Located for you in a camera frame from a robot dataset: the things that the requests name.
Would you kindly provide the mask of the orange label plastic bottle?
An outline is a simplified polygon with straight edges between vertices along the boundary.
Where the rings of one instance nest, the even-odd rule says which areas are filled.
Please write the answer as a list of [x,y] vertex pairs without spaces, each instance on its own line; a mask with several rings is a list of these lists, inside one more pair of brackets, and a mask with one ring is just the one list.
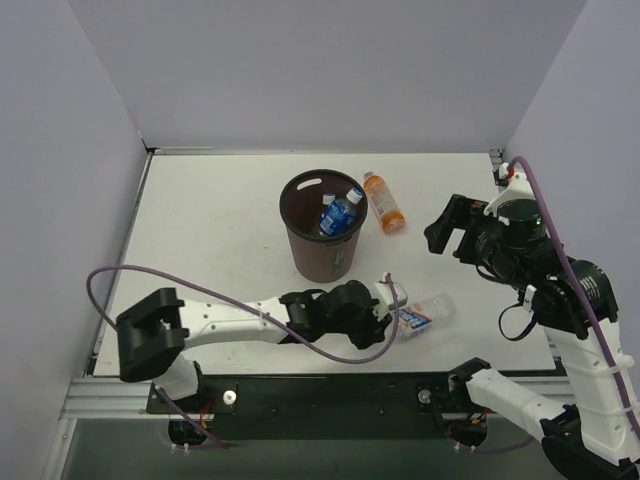
[[372,171],[364,174],[363,187],[368,201],[385,234],[400,232],[406,220],[391,194],[386,181]]

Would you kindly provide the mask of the white blue label plastic bottle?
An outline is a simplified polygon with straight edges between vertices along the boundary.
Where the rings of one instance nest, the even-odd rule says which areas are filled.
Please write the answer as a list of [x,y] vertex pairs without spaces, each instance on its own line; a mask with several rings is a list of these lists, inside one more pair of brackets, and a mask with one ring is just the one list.
[[408,304],[400,310],[396,339],[409,341],[430,329],[446,326],[456,314],[456,304],[446,293]]

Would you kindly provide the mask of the blue label clear plastic bottle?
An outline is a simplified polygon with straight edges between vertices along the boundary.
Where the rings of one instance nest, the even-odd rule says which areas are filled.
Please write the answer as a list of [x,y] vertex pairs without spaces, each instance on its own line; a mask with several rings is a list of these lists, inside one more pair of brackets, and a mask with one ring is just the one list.
[[357,206],[362,199],[362,192],[352,188],[345,197],[332,200],[320,216],[318,234],[323,237],[344,234],[355,221]]

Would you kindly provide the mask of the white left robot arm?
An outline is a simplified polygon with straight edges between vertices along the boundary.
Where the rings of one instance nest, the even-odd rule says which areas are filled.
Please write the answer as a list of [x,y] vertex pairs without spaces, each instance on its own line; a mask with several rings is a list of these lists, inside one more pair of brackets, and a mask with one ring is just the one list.
[[173,288],[158,289],[116,319],[119,378],[151,381],[183,411],[204,402],[200,366],[184,355],[196,347],[233,342],[312,344],[328,334],[346,336],[365,350],[396,326],[407,294],[384,279],[372,287],[349,281],[325,292],[291,292],[259,302],[219,304],[182,300]]

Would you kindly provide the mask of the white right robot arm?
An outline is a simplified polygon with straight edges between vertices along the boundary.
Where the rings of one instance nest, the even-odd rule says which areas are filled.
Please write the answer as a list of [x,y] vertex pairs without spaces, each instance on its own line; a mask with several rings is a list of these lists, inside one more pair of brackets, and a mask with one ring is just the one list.
[[636,479],[639,440],[614,379],[625,365],[619,350],[618,306],[606,274],[593,263],[560,257],[533,199],[508,200],[497,213],[486,202],[453,195],[425,228],[428,249],[444,251],[462,231],[453,255],[485,279],[512,287],[518,306],[555,345],[574,403],[549,400],[473,358],[449,373],[448,398],[460,408],[485,407],[538,441],[549,463],[567,479]]

